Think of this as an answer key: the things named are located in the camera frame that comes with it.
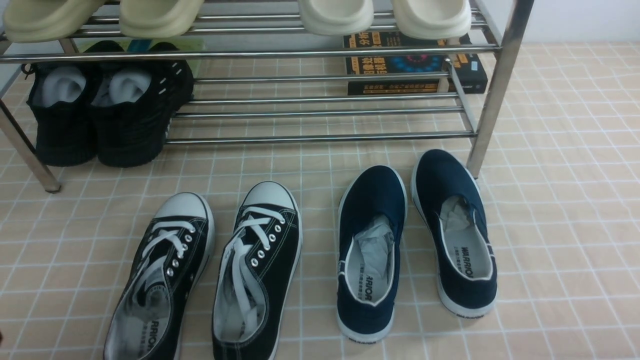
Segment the black canvas sneaker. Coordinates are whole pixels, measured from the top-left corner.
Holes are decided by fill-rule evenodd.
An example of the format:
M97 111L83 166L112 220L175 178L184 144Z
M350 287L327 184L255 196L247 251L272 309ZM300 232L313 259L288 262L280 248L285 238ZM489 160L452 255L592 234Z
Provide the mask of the black canvas sneaker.
M87 53L120 48L101 41ZM36 121L36 155L46 165L67 167L91 160L97 153L96 133L86 114L99 84L100 69L92 63L39 63L22 71L35 74L27 105Z
M176 51L161 42L150 52ZM162 151L176 111L191 100L193 74L186 60L104 62L104 77L91 101L98 159L111 167L135 167Z
M282 310L302 248L300 221L291 193L272 181L254 186L240 205L213 306L215 359L275 358Z
M435 244L438 294L462 318L480 318L498 283L480 189L467 168L443 150L425 152L413 170L415 207Z
M105 360L178 360L187 299L213 252L205 199L170 197L145 231L111 320Z

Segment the tiled floor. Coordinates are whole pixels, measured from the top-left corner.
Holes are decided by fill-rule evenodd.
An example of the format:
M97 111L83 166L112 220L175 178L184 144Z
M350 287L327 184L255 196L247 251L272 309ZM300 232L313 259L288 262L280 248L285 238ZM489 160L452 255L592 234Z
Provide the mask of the tiled floor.
M492 67L492 59L484 59ZM297 75L340 73L343 66L342 60L212 61L204 69L210 76ZM33 137L36 126L24 104L30 86L19 80L4 100ZM336 84L209 86L200 87L199 95L344 91ZM479 110L481 98L471 101ZM0 360L102 359L108 322L140 236L158 206L184 190L206 195L218 234L216 257L189 304L182 358L211 359L209 315L220 250L239 201L265 179L293 191L305 224L277 359L637 358L639 102L640 44L526 45L479 179L498 261L497 306L477 321L444 309L433 246L411 204L396 321L377 345L346 340L335 321L338 200L370 165L389 164L408 182L421 152L441 147L464 159L466 140L170 147L152 164L129 170L97 162L54 169L64 190L49 195L0 136ZM204 137L461 128L450 115L247 125L183 120L174 122L172 132Z

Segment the white slipper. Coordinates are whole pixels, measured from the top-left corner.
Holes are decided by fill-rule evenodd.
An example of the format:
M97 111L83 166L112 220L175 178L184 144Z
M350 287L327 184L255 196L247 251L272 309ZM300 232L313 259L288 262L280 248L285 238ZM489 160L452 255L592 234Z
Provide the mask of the white slipper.
M412 38L440 40L462 37L471 30L468 0L392 0L402 33Z
M133 38L171 38L186 33L204 0L121 0L120 31Z
M4 28L12 42L45 42L75 33L105 0L11 0Z
M298 0L302 24L318 35L350 35L373 23L372 0Z

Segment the white shoelace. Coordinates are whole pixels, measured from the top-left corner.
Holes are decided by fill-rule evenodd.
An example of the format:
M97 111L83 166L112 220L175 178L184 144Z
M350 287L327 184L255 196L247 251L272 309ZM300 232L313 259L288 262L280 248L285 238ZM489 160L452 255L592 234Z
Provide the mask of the white shoelace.
M262 230L260 225L266 225L270 223L272 218L280 221L281 224L284 224L285 222L282 214L276 211L251 206L245 209L242 216L245 216L245 214L249 212L266 215L268 216L268 218L254 219L250 215L247 220L241 222L238 225L233 238L235 254L231 264L231 276L234 283L234 290L236 291L236 297L238 305L240 307L240 312L242 312L243 315L245 334L252 334L258 328L258 307L251 307L249 296L247 295L245 286L249 289L249 292L252 294L254 299L258 297L258 294L261 290L258 282L253 278L249 268L244 262L245 255L249 252L249 250L251 250L253 245L245 245L242 241L241 234L245 232L245 228L249 227L255 232L255 234L258 236L258 239L260 239L264 250L269 251L271 249L269 237L264 232L264 230Z
M154 225L153 229L151 230L151 232L153 233L154 231L162 228L162 227L183 227L185 229L187 229L190 233L194 233L196 228L195 226L193 226L192 223L187 222L187 221L165 221L165 222L158 222L156 225ZM172 230L172 231L166 231L166 230L160 230L160 232L158 233L158 236L156 236L155 238L152 238L151 241L149 241L149 243L147 244L147 246L145 247L144 250L142 250L142 259L145 259L147 254L151 251L151 249L153 249L157 244L159 244L161 241L169 241L171 242L171 244L173 245L173 247L175 248L175 251L178 254L178 258L182 259L184 257L184 251L185 249L185 245L180 241L180 238L178 238L178 232L179 230ZM140 288L143 286L144 284L144 279L146 279L147 277L149 277L150 273L155 271L155 267L154 266L146 266L145 272L142 274L142 276L139 278L142 281L137 281L136 287L134 289L134 293L137 293L138 290L140 290Z

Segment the stainless steel shoe rack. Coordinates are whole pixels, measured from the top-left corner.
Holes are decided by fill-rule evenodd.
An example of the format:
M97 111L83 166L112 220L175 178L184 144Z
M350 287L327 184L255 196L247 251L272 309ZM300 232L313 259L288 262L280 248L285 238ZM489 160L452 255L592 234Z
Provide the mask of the stainless steel shoe rack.
M47 61L103 61L103 60L158 60L158 59L208 59L208 58L322 58L329 56L392 56L392 55L444 55L447 61L443 71L428 74L386 74L375 76L284 76L284 77L254 77L254 78L200 78L196 79L196 85L202 84L242 84L242 83L303 83L325 81L349 81L349 80L388 80L388 79L440 79L439 91L432 94L404 94L404 95L365 95L344 97L295 97L274 99L205 99L196 100L194 104L293 104L313 102L367 102L386 100L412 100L412 99L455 99L455 106L436 106L430 108L389 108L371 110L323 110L323 111L264 111L264 112L221 112L221 113L178 113L175 119L259 119L259 118L290 118L290 117L333 117L333 116L364 116L364 115L390 115L390 114L416 114L416 113L460 113L465 125L460 131L437 131L430 133L382 133L382 134L352 134L352 135L315 135L315 136L269 136L249 138L171 138L168 144L242 144L242 143L292 143L292 142L337 142L337 141L364 141L364 140L414 140L414 139L445 139L445 138L469 138L472 142L471 152L467 160L467 168L477 177L484 160L498 112L502 106L504 94L507 90L511 72L513 71L516 57L520 50L522 37L525 33L527 22L531 14L534 0L514 0L511 14L504 34L499 31L489 16L481 0L471 0L474 21L473 29L480 29L486 39L486 44L481 45L457 45L456 40L450 40L445 47L392 47L369 49L328 49L316 51L198 51L198 52L167 52L167 53L78 53L73 39L75 38L113 38L123 35L117 30L118 18L114 16L92 17L87 25L91 28L83 28L71 37L61 39L60 44L65 54L21 54L2 55L0 64L3 63L40 63ZM108 1L107 5L117 5L116 1ZM379 20L393 19L392 12L377 12L376 22ZM277 33L291 34L305 31L302 26L278 25L283 21L299 20L295 13L288 14L256 14L256 15L200 15L194 27L187 35L215 35L215 34L256 34ZM230 27L224 26L226 22L274 22L272 26L248 26ZM395 24L376 24L371 30L397 30ZM211 23L214 26L202 26L202 23ZM0 36L0 44L6 49L8 40L3 33ZM451 61L450 54L458 53L493 53L496 64L493 71L490 87L486 95L482 114L478 121L465 98L462 86ZM455 92L448 91L448 78L452 79ZM14 117L0 101L0 129L2 129L35 177L42 183L48 192L58 192L61 185L51 174L51 171L43 165L35 156L31 142L25 136Z

